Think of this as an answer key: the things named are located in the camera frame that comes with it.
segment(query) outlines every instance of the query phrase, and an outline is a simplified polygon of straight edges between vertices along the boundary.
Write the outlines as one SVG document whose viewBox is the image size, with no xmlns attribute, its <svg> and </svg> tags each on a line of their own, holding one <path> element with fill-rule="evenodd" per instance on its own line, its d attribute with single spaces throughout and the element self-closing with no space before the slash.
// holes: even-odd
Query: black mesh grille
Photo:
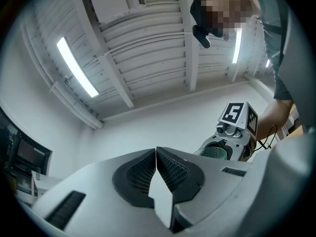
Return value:
<svg viewBox="0 0 316 237">
<path fill-rule="evenodd" d="M 229 168 L 229 167 L 225 167 L 222 169 L 223 172 L 235 175 L 235 176 L 245 176 L 245 174 L 247 173 L 247 171 L 243 171 L 240 169 L 234 169 L 234 168 Z"/>
<path fill-rule="evenodd" d="M 76 191 L 71 192 L 47 217 L 47 222 L 63 230 L 78 209 L 84 197 L 85 194 L 83 193 Z"/>
<path fill-rule="evenodd" d="M 159 173 L 169 190 L 173 192 L 189 177 L 189 170 L 157 149 Z"/>
<path fill-rule="evenodd" d="M 138 191 L 148 195 L 150 182 L 155 170 L 156 156 L 155 154 L 151 154 L 128 170 L 128 182 Z"/>
</svg>

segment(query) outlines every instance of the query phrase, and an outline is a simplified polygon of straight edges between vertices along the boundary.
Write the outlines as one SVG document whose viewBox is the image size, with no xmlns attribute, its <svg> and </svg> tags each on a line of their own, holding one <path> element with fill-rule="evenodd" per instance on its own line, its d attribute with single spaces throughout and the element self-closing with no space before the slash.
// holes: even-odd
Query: wire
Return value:
<svg viewBox="0 0 316 237">
<path fill-rule="evenodd" d="M 266 138 L 265 142 L 263 143 L 263 145 L 262 145 L 261 147 L 259 147 L 258 149 L 254 150 L 253 152 L 255 152 L 255 151 L 257 151 L 257 150 L 259 150 L 259 149 L 262 149 L 262 148 L 263 148 L 263 146 L 264 146 L 264 145 L 265 145 L 265 143 L 267 142 L 268 137 L 269 137 L 269 134 L 271 133 L 271 131 L 272 131 L 272 129 L 273 129 L 273 127 L 274 127 L 274 126 L 276 127 L 276 132 L 275 132 L 275 135 L 274 135 L 274 137 L 273 137 L 272 141 L 274 140 L 274 138 L 275 138 L 275 136 L 276 136 L 276 133 L 277 133 L 277 125 L 276 125 L 276 124 L 274 124 L 274 125 L 271 127 L 270 131 L 268 132 L 268 136 L 267 136 L 267 138 Z"/>
<path fill-rule="evenodd" d="M 271 148 L 271 144 L 272 144 L 273 140 L 275 139 L 276 134 L 277 134 L 277 125 L 276 125 L 276 132 L 275 132 L 275 134 L 274 134 L 274 136 L 273 136 L 273 138 L 272 138 L 272 140 L 271 140 L 271 142 L 269 144 L 269 148 Z"/>
</svg>

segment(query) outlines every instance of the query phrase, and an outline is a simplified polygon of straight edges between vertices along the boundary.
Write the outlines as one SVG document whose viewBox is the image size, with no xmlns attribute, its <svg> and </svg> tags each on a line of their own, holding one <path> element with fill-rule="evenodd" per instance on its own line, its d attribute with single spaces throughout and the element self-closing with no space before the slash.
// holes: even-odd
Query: dark shirt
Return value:
<svg viewBox="0 0 316 237">
<path fill-rule="evenodd" d="M 280 48 L 281 34 L 272 32 L 269 26 L 281 27 L 280 14 L 278 10 L 277 0 L 258 0 L 261 8 L 260 20 L 262 23 L 265 47 L 267 57 L 270 60 L 271 67 L 275 77 L 275 95 L 278 100 L 292 100 L 290 93 L 284 83 L 278 76 L 280 68 Z"/>
</svg>

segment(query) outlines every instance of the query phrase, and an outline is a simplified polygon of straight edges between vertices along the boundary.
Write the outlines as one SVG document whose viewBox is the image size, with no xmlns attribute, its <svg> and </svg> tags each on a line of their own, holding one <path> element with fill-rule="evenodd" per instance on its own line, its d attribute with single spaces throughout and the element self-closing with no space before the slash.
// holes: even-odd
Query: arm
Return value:
<svg viewBox="0 0 316 237">
<path fill-rule="evenodd" d="M 264 113 L 258 120 L 257 141 L 265 139 L 266 137 L 274 134 L 275 128 L 273 128 L 268 135 L 271 127 L 276 124 L 278 130 L 285 125 L 290 110 L 292 108 L 292 100 L 277 100 L 274 99 L 266 108 Z"/>
</svg>

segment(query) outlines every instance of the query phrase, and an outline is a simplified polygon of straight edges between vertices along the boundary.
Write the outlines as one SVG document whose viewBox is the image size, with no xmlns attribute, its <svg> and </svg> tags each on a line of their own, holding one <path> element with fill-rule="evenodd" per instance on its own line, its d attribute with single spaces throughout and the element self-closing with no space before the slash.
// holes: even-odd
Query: pipe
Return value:
<svg viewBox="0 0 316 237">
<path fill-rule="evenodd" d="M 30 38 L 28 29 L 27 20 L 25 20 L 25 25 L 21 25 L 21 30 L 26 48 L 39 74 L 46 82 L 48 87 L 51 88 L 53 85 L 53 78 L 48 73 L 45 65 L 43 65 L 43 60 L 40 61 L 38 59 L 39 56 L 36 54 L 37 51 L 34 49 L 31 41 L 32 39 L 35 40 L 36 38 Z M 87 111 L 81 104 L 79 104 L 77 100 L 59 82 L 56 83 L 56 86 L 52 91 L 60 99 L 60 101 L 71 110 L 73 114 L 75 114 L 79 119 L 88 124 L 90 127 L 93 129 L 103 127 L 103 123 L 94 117 L 89 111 Z"/>
</svg>

